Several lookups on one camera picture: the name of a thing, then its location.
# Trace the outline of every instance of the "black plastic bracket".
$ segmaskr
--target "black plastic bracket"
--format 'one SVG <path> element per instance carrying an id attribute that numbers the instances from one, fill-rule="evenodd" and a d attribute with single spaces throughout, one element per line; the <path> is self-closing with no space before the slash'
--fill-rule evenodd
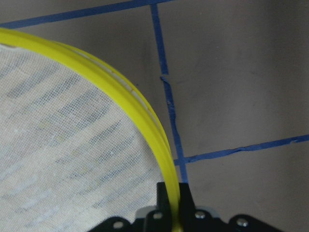
<path id="1" fill-rule="evenodd" d="M 229 223 L 196 208 L 188 184 L 180 183 L 179 217 L 183 232 L 282 232 L 251 216 L 237 215 Z M 134 223 L 110 217 L 89 232 L 171 232 L 171 211 L 165 183 L 157 183 L 157 206 Z"/>

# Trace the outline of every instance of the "net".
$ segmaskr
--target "net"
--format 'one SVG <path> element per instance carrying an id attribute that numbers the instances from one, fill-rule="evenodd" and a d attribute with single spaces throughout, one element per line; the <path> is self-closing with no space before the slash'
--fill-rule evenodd
<path id="1" fill-rule="evenodd" d="M 160 169 L 104 92 L 37 53 L 0 45 L 0 230 L 85 232 L 155 204 Z"/>

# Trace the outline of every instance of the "metal bolt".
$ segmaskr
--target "metal bolt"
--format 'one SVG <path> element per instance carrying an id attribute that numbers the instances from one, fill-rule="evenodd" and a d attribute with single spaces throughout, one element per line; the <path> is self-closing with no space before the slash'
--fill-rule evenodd
<path id="1" fill-rule="evenodd" d="M 114 229 L 121 229 L 123 226 L 124 226 L 124 223 L 122 221 L 117 221 L 112 225 Z"/>
<path id="2" fill-rule="evenodd" d="M 198 219 L 204 219 L 206 217 L 206 215 L 203 211 L 196 211 L 195 217 L 198 218 Z"/>
<path id="3" fill-rule="evenodd" d="M 161 212 L 156 212 L 154 213 L 153 217 L 155 220 L 161 219 L 163 217 L 163 214 Z"/>
<path id="4" fill-rule="evenodd" d="M 242 226 L 242 227 L 247 227 L 249 225 L 248 221 L 243 218 L 238 218 L 236 223 L 237 225 Z"/>

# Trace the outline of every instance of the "yellow plastic rim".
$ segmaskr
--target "yellow plastic rim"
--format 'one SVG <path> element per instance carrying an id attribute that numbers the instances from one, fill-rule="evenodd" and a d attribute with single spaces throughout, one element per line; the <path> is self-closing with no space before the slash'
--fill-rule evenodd
<path id="1" fill-rule="evenodd" d="M 152 107 L 133 84 L 102 60 L 68 45 L 3 28 L 0 28 L 0 43 L 36 52 L 65 65 L 105 92 L 124 110 L 138 127 L 157 159 L 169 196 L 173 231 L 179 231 L 178 210 L 180 191 L 169 143 L 163 127 Z M 81 54 L 96 61 L 96 63 L 83 57 Z M 102 69 L 99 64 L 108 67 L 113 73 L 121 77 L 132 90 L 129 91 L 125 88 L 125 86 L 116 80 L 110 73 Z M 143 101 L 146 107 L 133 95 L 133 92 L 137 94 L 138 98 Z"/>

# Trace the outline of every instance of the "gray surface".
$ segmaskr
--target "gray surface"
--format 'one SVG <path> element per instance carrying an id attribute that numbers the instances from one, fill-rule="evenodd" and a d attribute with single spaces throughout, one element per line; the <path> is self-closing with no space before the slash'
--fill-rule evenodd
<path id="1" fill-rule="evenodd" d="M 41 2 L 50 7 L 1 1 L 0 22 L 100 3 Z M 158 7 L 185 156 L 309 132 L 308 0 L 175 0 Z M 114 66 L 149 100 L 173 144 L 149 7 L 20 30 Z M 194 199 L 225 221 L 247 213 L 285 231 L 307 231 L 308 150 L 306 142 L 187 164 Z"/>
<path id="2" fill-rule="evenodd" d="M 306 3 L 160 5 L 185 156 L 308 133 Z"/>
<path id="3" fill-rule="evenodd" d="M 286 232 L 308 231 L 308 150 L 302 143 L 190 163 L 193 198 L 226 222 L 249 214 Z"/>

